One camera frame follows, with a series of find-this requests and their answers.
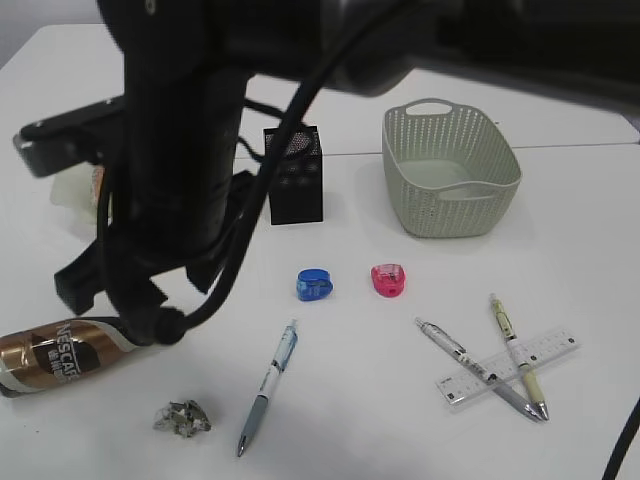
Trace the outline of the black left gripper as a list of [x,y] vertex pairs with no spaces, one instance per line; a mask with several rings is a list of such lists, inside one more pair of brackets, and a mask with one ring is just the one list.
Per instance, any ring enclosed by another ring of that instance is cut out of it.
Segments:
[[207,292],[221,273],[240,214],[250,193],[250,172],[231,177],[222,228],[217,239],[204,251],[191,257],[162,257],[145,254],[120,229],[107,233],[105,254],[93,241],[74,261],[54,275],[58,297],[74,314],[93,308],[94,297],[109,292],[116,298],[115,308],[133,311],[157,308],[168,300],[152,278],[177,269],[200,292]]

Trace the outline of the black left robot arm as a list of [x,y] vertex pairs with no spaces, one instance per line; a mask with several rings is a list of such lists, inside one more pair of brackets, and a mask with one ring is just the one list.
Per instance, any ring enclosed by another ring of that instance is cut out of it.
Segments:
[[122,314],[156,309],[152,276],[185,267],[210,286],[224,234],[245,93],[255,74],[300,80],[362,25],[362,42],[329,86],[366,96],[407,72],[407,20],[396,1],[103,1],[124,60],[122,108],[90,106],[57,123],[77,152],[103,166],[115,224],[55,277],[75,312],[104,291]]

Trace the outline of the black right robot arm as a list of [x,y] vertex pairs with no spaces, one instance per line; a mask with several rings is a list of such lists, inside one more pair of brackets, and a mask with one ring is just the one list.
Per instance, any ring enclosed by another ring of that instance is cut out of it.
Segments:
[[417,64],[636,116],[636,1],[425,1]]

